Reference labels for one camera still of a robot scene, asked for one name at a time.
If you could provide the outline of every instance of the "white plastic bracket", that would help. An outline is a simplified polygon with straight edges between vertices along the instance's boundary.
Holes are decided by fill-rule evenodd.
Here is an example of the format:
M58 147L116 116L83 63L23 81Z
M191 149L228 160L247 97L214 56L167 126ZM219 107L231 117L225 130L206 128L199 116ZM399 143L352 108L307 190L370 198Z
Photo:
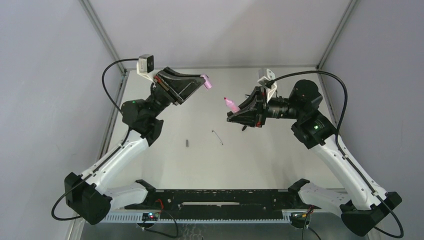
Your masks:
M110 188L104 194L112 198L110 210L115 210L131 204L144 202L147 193L144 186L134 182L128 186Z
M269 102L274 93L277 91L277 83L274 82L271 88L268 88L266 84L269 81L274 80L276 78L276 75L268 68L259 69L258 74L259 80L257 82L266 89L266 102Z

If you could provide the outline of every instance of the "white tabletop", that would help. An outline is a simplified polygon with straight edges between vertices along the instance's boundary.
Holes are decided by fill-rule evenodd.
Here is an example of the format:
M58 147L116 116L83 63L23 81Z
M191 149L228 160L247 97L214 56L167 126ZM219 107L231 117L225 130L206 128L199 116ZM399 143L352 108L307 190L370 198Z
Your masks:
M276 77L314 70L312 67L270 69ZM184 104L166 108L158 116L164 120L160 137L126 166L111 187L143 179L157 189L287 189L305 178L324 188L342 188L327 166L293 135L294 120L270 118L262 128L248 127L245 131L242 125L226 121L229 109L224 97L242 103L245 94L250 94L258 85L258 68L179 69L177 72L205 73L213 87L206 90L202 86ZM278 81L278 95L288 98L300 79L314 81L322 93L318 76L308 74ZM122 102L146 99L150 84L131 71ZM319 110L330 118L325 100ZM118 116L111 145L128 129L121 119Z

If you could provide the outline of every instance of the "metal rod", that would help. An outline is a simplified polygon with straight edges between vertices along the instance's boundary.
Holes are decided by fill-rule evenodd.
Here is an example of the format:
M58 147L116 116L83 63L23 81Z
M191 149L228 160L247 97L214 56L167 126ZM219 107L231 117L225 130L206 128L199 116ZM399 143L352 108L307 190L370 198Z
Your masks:
M333 47L337 41L337 39L340 37L343 29L346 27L346 23L350 19L352 12L355 10L356 6L361 0L350 0L349 4L347 5L346 10L343 13L343 16L340 19L340 22L338 23L330 42L327 45L327 48L324 51L324 54L322 55L321 59L319 60L318 65L316 66L317 69L321 70L323 69L324 64L326 63L330 52L333 50Z
M214 133L216 135L216 137L219 139L219 141L221 142L221 145L224 145L223 141L221 140L220 136L218 136L217 132L212 130L212 133Z
M81 3L82 8L84 9L85 13L90 19L91 24L93 25L95 31L97 32L98 36L100 37L101 41L103 42L104 46L106 47L112 59L114 61L119 60L120 57L118 56L117 50L115 49L111 39L106 33L106 30L103 27L102 22L99 19L99 16L97 16L96 11L94 10L90 0L79 0L79 3ZM118 66L121 74L125 74L124 65L121 62L119 62L116 65Z

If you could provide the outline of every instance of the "white bracket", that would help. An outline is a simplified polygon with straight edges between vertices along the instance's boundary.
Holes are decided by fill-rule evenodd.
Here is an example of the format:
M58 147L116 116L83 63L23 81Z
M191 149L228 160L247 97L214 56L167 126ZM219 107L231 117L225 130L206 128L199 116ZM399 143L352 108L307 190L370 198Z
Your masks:
M299 197L305 204L314 205L339 217L342 216L340 205L346 204L351 198L346 193L339 193L307 183L300 188Z
M131 204L140 204L144 202L147 193L144 186L134 182L128 186L109 188L104 194L112 198L110 209L115 210Z
M261 68L258 73L259 80L257 82L266 89L266 102L269 102L274 93L277 91L277 83L274 82L271 88L268 88L266 84L269 81L276 79L276 75L268 68Z

